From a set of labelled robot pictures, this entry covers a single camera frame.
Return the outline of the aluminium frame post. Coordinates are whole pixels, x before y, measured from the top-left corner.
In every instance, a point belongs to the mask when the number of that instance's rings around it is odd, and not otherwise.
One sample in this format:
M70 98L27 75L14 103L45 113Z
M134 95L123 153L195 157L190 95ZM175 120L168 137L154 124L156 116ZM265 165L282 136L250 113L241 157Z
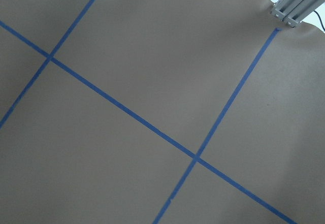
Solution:
M286 25L294 28L323 3L324 0L278 0L270 13Z

